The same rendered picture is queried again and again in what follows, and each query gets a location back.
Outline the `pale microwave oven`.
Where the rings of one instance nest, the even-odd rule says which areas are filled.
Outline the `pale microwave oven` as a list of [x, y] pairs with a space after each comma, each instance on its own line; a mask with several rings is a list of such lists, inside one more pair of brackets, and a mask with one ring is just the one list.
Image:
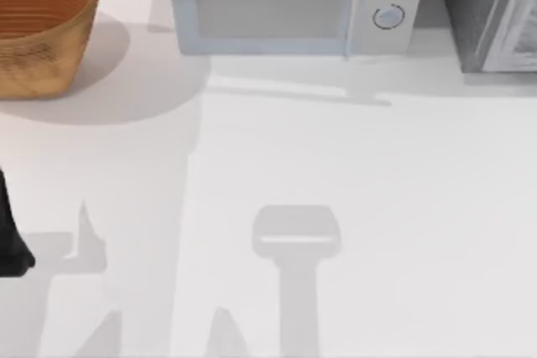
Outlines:
[[[353, 56], [402, 54], [408, 48], [420, 0], [359, 0], [354, 26]], [[405, 11], [396, 29], [382, 30], [373, 23], [373, 13], [390, 4]]]

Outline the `microwave oven door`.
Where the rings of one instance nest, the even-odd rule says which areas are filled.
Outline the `microwave oven door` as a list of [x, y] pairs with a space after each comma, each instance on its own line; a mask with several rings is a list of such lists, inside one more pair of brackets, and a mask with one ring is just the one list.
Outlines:
[[183, 54], [347, 55], [353, 0], [171, 0]]

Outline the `round microwave knob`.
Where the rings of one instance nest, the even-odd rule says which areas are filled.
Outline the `round microwave knob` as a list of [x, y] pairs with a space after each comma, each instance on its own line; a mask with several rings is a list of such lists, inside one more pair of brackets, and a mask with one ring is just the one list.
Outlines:
[[382, 30], [396, 29], [405, 20], [405, 11], [396, 4], [378, 8], [373, 13], [374, 25]]

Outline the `brown woven basket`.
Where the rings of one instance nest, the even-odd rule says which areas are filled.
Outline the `brown woven basket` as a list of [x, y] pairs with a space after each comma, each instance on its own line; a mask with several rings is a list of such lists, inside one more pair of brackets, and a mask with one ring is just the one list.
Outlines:
[[86, 52], [99, 0], [0, 0], [0, 100], [60, 96]]

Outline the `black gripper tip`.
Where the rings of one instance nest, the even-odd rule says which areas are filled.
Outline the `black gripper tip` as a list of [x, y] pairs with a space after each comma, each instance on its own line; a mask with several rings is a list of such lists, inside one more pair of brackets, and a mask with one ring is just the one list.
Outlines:
[[34, 268], [35, 263], [34, 254], [13, 218], [5, 176], [0, 169], [0, 278], [20, 278]]

